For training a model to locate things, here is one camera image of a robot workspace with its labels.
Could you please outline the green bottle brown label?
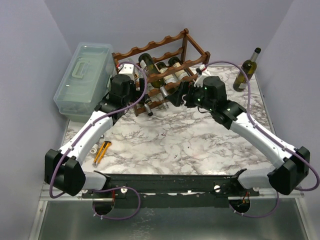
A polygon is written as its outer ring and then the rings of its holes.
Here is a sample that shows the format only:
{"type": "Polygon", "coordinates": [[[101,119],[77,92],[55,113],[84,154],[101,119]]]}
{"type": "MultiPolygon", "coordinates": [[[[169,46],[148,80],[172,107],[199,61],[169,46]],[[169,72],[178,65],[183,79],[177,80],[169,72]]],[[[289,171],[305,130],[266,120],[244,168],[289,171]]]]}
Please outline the green bottle brown label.
{"type": "Polygon", "coordinates": [[[139,103],[144,107],[145,111],[147,112],[147,115],[151,117],[153,115],[153,112],[150,108],[150,105],[152,104],[152,100],[150,99],[149,95],[145,94],[139,103]]]}

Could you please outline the dark green wine bottle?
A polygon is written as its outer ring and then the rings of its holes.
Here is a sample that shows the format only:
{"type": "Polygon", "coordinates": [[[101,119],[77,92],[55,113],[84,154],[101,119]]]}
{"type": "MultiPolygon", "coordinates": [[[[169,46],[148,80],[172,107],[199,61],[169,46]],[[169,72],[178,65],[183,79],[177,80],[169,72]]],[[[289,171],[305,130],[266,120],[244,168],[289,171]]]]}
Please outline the dark green wine bottle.
{"type": "MultiPolygon", "coordinates": [[[[166,72],[166,71],[168,70],[168,66],[167,66],[164,62],[162,62],[162,61],[157,62],[157,63],[156,63],[156,66],[157,66],[157,68],[158,68],[158,71],[159,71],[161,74],[163,74],[164,72],[166,72]]],[[[168,83],[177,83],[177,82],[178,82],[178,79],[177,79],[176,77],[174,77],[173,74],[169,74],[169,75],[167,75],[167,76],[164,76],[163,79],[164,79],[164,82],[165,82],[166,84],[168,84],[168,83]]]]}
{"type": "MultiPolygon", "coordinates": [[[[168,60],[168,65],[170,67],[177,68],[177,67],[180,67],[182,65],[182,61],[177,56],[173,56],[168,60]]],[[[186,70],[184,70],[184,69],[175,72],[174,75],[180,81],[185,77],[190,77],[188,72],[186,70]]]]}

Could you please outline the clear bottle black cap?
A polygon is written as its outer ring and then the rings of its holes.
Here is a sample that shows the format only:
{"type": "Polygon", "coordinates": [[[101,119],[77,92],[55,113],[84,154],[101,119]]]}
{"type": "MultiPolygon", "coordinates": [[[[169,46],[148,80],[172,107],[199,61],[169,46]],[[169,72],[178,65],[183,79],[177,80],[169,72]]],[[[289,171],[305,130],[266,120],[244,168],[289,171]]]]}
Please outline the clear bottle black cap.
{"type": "MultiPolygon", "coordinates": [[[[128,58],[127,61],[130,62],[130,63],[135,63],[135,61],[132,58],[128,58]]],[[[140,70],[138,70],[136,68],[135,65],[133,65],[133,76],[134,76],[134,82],[135,83],[140,83],[140,79],[142,79],[144,81],[143,74],[141,73],[140,70]]]]}

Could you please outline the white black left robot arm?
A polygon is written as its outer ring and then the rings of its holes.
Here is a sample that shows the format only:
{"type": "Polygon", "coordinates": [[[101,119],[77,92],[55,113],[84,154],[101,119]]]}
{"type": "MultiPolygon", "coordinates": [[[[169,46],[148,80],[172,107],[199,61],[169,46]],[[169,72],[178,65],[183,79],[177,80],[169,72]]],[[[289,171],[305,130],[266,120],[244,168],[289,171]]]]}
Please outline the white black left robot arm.
{"type": "Polygon", "coordinates": [[[89,120],[80,131],[59,150],[50,149],[44,157],[44,181],[49,184],[49,195],[77,195],[82,190],[93,190],[99,197],[110,194],[109,177],[104,173],[85,172],[83,161],[101,135],[111,129],[125,111],[142,101],[147,93],[147,77],[143,77],[139,90],[128,74],[116,74],[111,78],[108,93],[96,105],[89,120]]]}

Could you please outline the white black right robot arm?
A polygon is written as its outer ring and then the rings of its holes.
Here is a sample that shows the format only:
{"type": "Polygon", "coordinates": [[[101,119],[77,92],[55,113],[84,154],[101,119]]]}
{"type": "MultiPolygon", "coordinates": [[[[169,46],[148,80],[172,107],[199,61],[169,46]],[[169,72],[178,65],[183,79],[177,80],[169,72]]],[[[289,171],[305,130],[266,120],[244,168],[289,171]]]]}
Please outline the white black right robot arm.
{"type": "Polygon", "coordinates": [[[234,195],[241,196],[251,188],[273,188],[289,195],[308,175],[310,152],[280,140],[244,107],[228,100],[225,83],[218,76],[201,76],[195,83],[181,82],[167,100],[176,107],[207,110],[218,124],[245,138],[271,162],[270,168],[240,170],[230,183],[234,195]]]}

